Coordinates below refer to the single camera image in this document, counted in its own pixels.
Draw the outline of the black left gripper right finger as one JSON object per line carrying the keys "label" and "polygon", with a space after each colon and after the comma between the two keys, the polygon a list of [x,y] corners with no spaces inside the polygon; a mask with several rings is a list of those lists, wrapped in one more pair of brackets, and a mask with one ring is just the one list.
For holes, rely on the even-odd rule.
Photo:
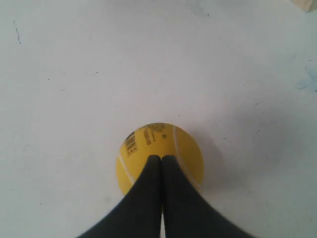
{"label": "black left gripper right finger", "polygon": [[167,238],[238,238],[239,229],[194,189],[175,156],[162,158],[163,215]]}

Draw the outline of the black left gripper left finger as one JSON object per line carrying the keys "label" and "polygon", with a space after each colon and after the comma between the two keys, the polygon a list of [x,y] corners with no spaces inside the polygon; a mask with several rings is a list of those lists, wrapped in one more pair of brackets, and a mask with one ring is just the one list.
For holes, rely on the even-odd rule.
{"label": "black left gripper left finger", "polygon": [[159,238],[161,159],[150,155],[124,198],[81,238]]}

